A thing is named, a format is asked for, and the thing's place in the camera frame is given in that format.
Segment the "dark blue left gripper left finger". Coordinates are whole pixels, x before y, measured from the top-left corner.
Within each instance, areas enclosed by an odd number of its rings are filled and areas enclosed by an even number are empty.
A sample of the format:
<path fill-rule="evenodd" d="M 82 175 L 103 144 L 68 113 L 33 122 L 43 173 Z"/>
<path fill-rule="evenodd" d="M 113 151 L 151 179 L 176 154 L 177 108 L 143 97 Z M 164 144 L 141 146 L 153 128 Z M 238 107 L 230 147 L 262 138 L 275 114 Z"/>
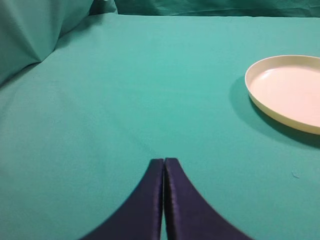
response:
<path fill-rule="evenodd" d="M 152 159 L 124 203 L 83 240 L 159 240 L 163 216 L 164 160 Z"/>

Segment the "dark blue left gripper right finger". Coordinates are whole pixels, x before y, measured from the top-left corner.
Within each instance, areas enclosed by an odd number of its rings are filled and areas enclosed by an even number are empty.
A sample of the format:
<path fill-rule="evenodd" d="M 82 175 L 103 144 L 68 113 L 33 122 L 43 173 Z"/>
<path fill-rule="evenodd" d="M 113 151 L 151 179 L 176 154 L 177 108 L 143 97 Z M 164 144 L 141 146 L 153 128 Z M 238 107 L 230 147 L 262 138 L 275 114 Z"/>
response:
<path fill-rule="evenodd" d="M 166 158 L 164 161 L 163 193 L 169 240 L 251 239 L 207 203 L 176 158 Z"/>

